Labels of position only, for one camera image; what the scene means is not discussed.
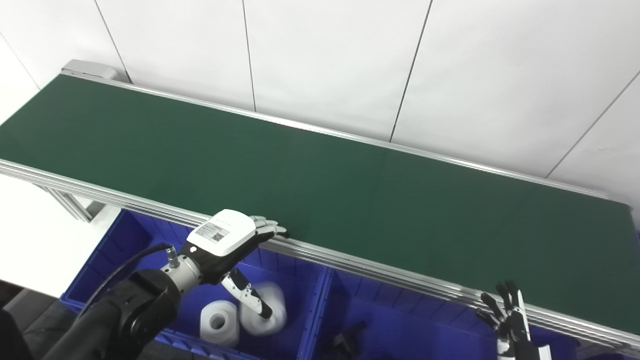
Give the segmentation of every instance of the white roll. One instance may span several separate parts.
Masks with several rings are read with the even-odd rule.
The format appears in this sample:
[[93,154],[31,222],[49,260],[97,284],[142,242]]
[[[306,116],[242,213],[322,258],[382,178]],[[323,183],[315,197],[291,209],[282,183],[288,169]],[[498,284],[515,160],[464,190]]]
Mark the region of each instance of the white roll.
[[224,300],[214,301],[205,306],[200,313],[200,339],[235,347],[240,340],[237,307]]
[[248,306],[240,304],[240,323],[244,329],[254,336],[274,334],[287,323],[287,311],[284,306],[282,289],[273,282],[264,282],[253,287],[272,310],[270,318],[264,319]]

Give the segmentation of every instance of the white wall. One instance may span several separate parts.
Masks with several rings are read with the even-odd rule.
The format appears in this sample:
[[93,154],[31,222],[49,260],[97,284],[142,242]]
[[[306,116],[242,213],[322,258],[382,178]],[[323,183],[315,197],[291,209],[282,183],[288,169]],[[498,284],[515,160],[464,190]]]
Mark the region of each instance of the white wall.
[[71,58],[101,62],[152,88],[640,208],[635,87],[617,98],[640,70],[638,19],[636,0],[0,2],[0,34],[38,86]]

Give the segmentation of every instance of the label sticker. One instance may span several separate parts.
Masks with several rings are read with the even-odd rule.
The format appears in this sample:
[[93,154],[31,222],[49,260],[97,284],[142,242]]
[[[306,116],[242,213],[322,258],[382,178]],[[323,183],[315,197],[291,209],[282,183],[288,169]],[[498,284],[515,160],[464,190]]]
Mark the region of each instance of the label sticker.
[[220,226],[216,226],[210,222],[204,224],[198,229],[198,231],[196,231],[196,235],[200,235],[212,243],[217,243],[228,234],[229,232],[227,230],[224,230]]

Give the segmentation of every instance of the blue plastic bin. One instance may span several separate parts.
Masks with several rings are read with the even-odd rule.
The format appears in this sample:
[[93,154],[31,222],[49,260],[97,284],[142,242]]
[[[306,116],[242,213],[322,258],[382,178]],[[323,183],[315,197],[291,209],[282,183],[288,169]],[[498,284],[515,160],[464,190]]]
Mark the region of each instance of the blue plastic bin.
[[[72,310],[80,310],[119,264],[153,244],[166,242],[179,249],[190,231],[188,227],[122,211],[60,300]],[[166,263],[164,252],[149,255],[128,269],[122,278],[134,270],[160,268]],[[304,359],[302,356],[307,353],[310,328],[328,269],[262,249],[252,252],[238,268],[254,284],[273,281],[282,288],[287,308],[284,329],[259,338],[241,329],[240,342],[235,349],[200,340],[200,312],[204,306],[215,300],[237,304],[222,285],[201,285],[182,298],[177,319],[156,340],[213,359]]]
[[[79,311],[119,264],[156,243],[179,248],[191,230],[122,211],[60,300]],[[136,269],[164,264],[163,252],[153,254],[121,278]],[[200,340],[202,308],[215,300],[236,302],[222,286],[203,285],[182,299],[177,319],[156,340],[212,359],[324,360],[333,358],[326,349],[335,335],[364,321],[367,328],[358,337],[362,353],[357,359],[496,359],[493,331],[465,306],[262,249],[238,267],[254,284],[274,281],[282,287],[288,314],[282,331],[256,338],[241,329],[235,349]],[[554,360],[576,360],[578,343],[573,338],[536,327],[531,334],[537,344],[551,346]],[[627,359],[604,355],[593,360]]]
[[[358,338],[367,360],[495,360],[496,340],[474,310],[357,275],[331,270],[321,294],[310,354],[333,359],[327,351],[333,337],[364,321]],[[554,360],[576,360],[577,342],[532,328],[537,343],[551,345]]]

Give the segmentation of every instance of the conveyor belt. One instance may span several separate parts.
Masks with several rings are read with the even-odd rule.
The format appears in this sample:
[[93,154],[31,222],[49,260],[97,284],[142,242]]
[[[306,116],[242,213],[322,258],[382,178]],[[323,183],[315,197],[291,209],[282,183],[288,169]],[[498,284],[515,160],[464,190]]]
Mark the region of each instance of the conveyor belt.
[[72,72],[0,127],[0,159],[182,224],[275,218],[297,240],[265,248],[471,306],[514,278],[532,323],[640,349],[630,210],[596,192]]

